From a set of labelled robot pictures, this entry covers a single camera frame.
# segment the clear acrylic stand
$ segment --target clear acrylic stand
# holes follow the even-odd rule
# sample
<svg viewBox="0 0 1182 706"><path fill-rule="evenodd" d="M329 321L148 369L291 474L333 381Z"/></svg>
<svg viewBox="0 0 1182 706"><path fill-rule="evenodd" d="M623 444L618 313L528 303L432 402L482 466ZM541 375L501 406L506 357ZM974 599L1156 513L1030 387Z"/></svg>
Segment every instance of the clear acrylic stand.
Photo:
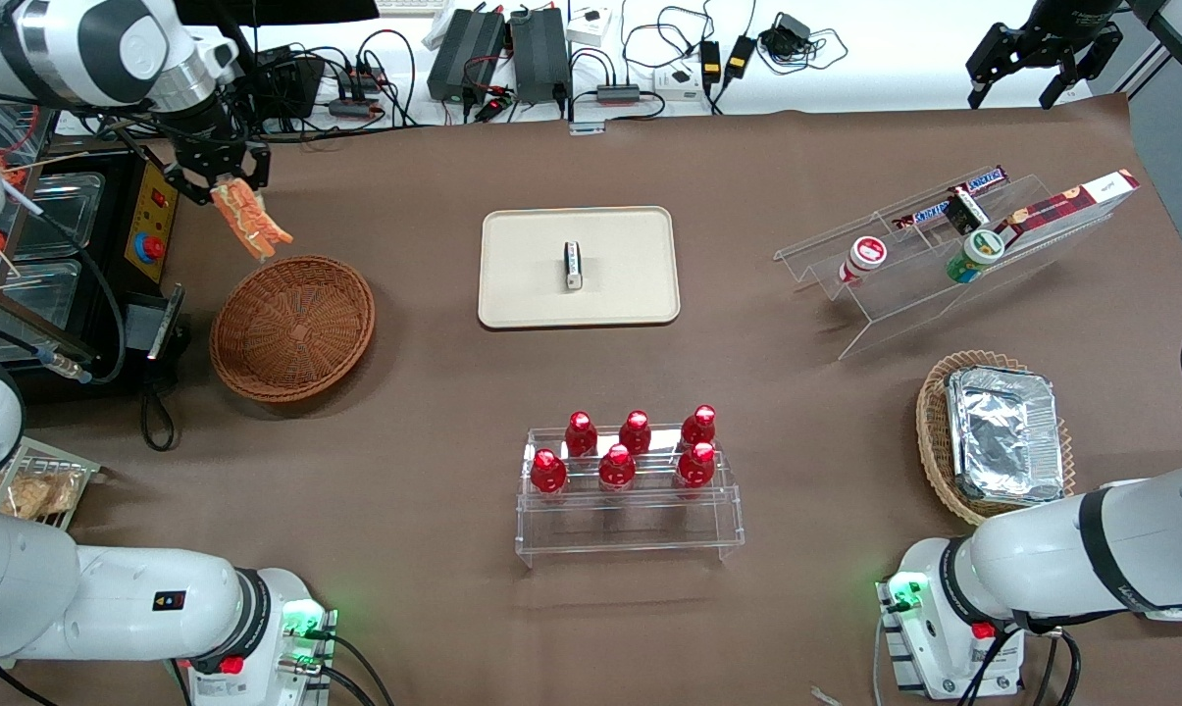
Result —
<svg viewBox="0 0 1182 706"><path fill-rule="evenodd" d="M629 491L599 491L599 459L617 442L599 433L593 456L569 459L564 428L528 429L517 493L517 555L533 568L541 553L641 549L716 549L721 559L743 543L739 485L715 443L716 473L699 488L673 486L681 456L681 425L652 425L648 453L635 456ZM569 469L564 492L545 496L528 482L533 453L551 448Z"/></svg>
<svg viewBox="0 0 1182 706"><path fill-rule="evenodd" d="M1079 233L1085 235L1090 228L1110 219L1112 207L1118 203L1090 206L1044 227L1030 229L979 278L970 284L957 284L948 278L946 265L961 250L963 238L948 219L940 215L921 227L896 227L891 221L944 201L950 187L989 171L991 167L973 170L917 196L875 210L864 219L774 253L774 261L787 264L795 281L816 281L830 300L853 303L850 310L856 312L855 318L860 325L856 338L839 354L840 361L870 345L908 333L978 296L1034 273L1078 244ZM994 184L979 193L975 200L989 222L999 224L1013 210L1025 209L1054 193L1044 187L1035 175L1027 175ZM839 281L839 265L856 239L865 235L881 238L886 244L886 264L849 286Z"/></svg>

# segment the red button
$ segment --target red button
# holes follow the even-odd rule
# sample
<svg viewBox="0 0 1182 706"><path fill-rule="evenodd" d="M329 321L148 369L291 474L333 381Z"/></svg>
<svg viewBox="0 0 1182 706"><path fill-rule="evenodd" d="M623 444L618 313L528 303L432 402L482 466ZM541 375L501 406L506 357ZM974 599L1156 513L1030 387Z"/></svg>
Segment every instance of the red button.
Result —
<svg viewBox="0 0 1182 706"><path fill-rule="evenodd" d="M157 260L160 258L163 258L165 251L168 250L165 250L163 240L160 240L160 238L155 238L151 235L147 235L145 238L142 239L142 251L143 253L147 254L147 258L150 258L151 260Z"/></svg>
<svg viewBox="0 0 1182 706"><path fill-rule="evenodd" d="M242 660L236 654L230 654L230 656L220 660L220 672L222 674L241 674L241 667Z"/></svg>

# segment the wicker basket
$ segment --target wicker basket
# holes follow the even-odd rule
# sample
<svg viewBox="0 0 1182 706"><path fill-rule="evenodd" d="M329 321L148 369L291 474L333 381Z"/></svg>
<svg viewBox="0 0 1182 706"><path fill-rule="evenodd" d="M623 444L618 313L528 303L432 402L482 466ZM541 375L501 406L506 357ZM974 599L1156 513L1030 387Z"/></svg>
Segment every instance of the wicker basket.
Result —
<svg viewBox="0 0 1182 706"><path fill-rule="evenodd" d="M942 358L926 376L917 396L917 446L922 452L922 468L926 479L935 487L940 500L948 505L959 518L972 525L982 524L993 514L1020 510L1018 505L972 500L959 491L953 473L953 434L948 425L948 389L946 381L950 374L973 365L993 365L1008 370L1026 370L1014 358L989 350L962 350ZM1061 468L1066 496L1074 496L1074 456L1070 452L1070 433L1065 421L1058 419L1058 438L1061 441Z"/></svg>
<svg viewBox="0 0 1182 706"><path fill-rule="evenodd" d="M320 255L241 280L210 325L210 365L258 402L296 402L343 380L372 338L376 305L356 270Z"/></svg>

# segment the brown table surface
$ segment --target brown table surface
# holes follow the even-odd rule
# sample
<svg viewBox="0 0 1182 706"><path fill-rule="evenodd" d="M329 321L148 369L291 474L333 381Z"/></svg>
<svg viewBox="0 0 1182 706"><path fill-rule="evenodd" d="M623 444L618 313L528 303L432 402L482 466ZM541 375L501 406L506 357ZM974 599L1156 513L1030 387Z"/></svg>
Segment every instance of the brown table surface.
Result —
<svg viewBox="0 0 1182 706"><path fill-rule="evenodd" d="M771 254L986 163L1056 192L1119 167L1144 186L1043 273L833 362L851 331ZM808 704L810 685L869 704L873 579L910 543L968 531L927 485L914 434L918 386L954 350L1011 354L1052 378L1079 491L1182 466L1182 244L1119 97L1051 112L677 117L577 138L559 123L408 130L277 149L267 201L297 238L282 255L333 255L374 286L376 339L348 383L273 410L219 382L210 315L255 264L213 209L186 206L164 279L188 287L195 323L169 402L180 446L147 451L132 399L34 408L30 433L113 468L85 496L77 540L298 572L400 706ZM675 323L479 325L483 215L639 203L673 214ZM525 571L525 429L573 408L604 426L635 407L680 421L701 402L717 407L741 486L743 549L725 564L605 553ZM1182 704L1182 626L1123 616L1074 631L1077 704ZM1030 692L1044 652L1030 645ZM15 673L65 706L178 702L158 665ZM918 702L895 692L890 666L883 685L886 701ZM22 701L0 684L7 704Z"/></svg>

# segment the white desk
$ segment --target white desk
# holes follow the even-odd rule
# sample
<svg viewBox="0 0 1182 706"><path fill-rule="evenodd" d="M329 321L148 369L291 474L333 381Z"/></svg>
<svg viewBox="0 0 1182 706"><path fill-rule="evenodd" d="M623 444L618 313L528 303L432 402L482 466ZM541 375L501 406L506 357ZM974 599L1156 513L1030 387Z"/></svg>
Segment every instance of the white desk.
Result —
<svg viewBox="0 0 1182 706"><path fill-rule="evenodd" d="M569 5L580 6L593 4L591 0L563 0L557 6L565 9ZM609 35L603 50L615 58L617 75L625 76L625 63L621 59L622 27L621 1L604 0L613 6L613 18L610 20ZM474 8L474 0L457 0L461 8ZM491 8L498 5L488 4ZM701 0L625 0L625 30L656 21L656 13L665 5L680 5L699 9ZM793 0L759 0L751 34L755 37L773 22L774 14L786 9L797 19L813 27L814 31L832 27L843 38L850 53L827 71L797 72L797 75L774 76L762 66L760 57L753 57L748 63L747 75L730 85L726 98L721 101L722 111L727 112L775 112L793 109L805 112L868 112L868 111L924 111L924 109L967 109L966 96L970 93L970 78L966 75L966 59L982 39L987 27L995 21L1008 26L1021 26L1030 13L1033 0L999 0L995 2L968 2L962 0L843 0L838 2L795 2ZM747 25L747 14L752 4L748 0L710 0L708 13L716 22L716 32L712 39L721 43L722 63L729 57L729 48L735 37ZM506 9L520 8L518 2L505 5ZM688 14L667 13L665 21L681 26L690 39L696 40L702 28L702 19ZM359 43L377 28L389 27L403 32L411 41L416 53L416 92L413 99L411 116L427 124L443 124L446 115L440 103L429 98L424 86L435 53L421 46L420 40L429 31L430 19L378 19L359 22L336 24L335 26L264 26L259 28L259 48L273 48L291 43L301 43L309 48L320 45L338 46L352 59ZM242 27L249 33L249 27ZM214 27L201 27L204 34L215 32ZM381 35L368 44L384 61L389 77L400 90L401 97L407 97L408 58L402 41L392 35ZM837 46L827 45L824 52L833 52ZM656 32L639 31L631 41L631 58L649 64L665 61L673 57L673 48L657 37ZM326 53L336 58L336 53ZM819 54L816 63L825 63L826 54ZM691 66L699 66L697 57L689 59ZM1048 69L1030 69L1018 72L999 82L983 103L987 108L995 106L1038 106L1039 95L1052 80L1056 71ZM650 89L650 72L645 69L631 69L631 79L641 89ZM603 69L596 61L579 60L573 72L573 90L571 95L583 90L595 89L603 80ZM493 77L493 83L506 85L514 83L511 67L505 64ZM1082 83L1063 95L1061 101L1070 102L1087 98L1092 92ZM322 103L337 97L337 90L330 80L322 86ZM650 112L654 103L644 102L639 106L604 109L596 106L591 97L578 103L577 119L596 121L612 116L630 115L630 112ZM452 106L453 121L460 124L461 111ZM671 103L663 115L689 116L707 115L708 105L699 103ZM554 103L538 104L533 108L520 108L515 121L546 121L558 118ZM353 127L352 121L336 121L327 116L325 108L316 108L313 123L323 129L338 124L343 129ZM495 122L506 119L496 117ZM389 124L387 117L383 123Z"/></svg>

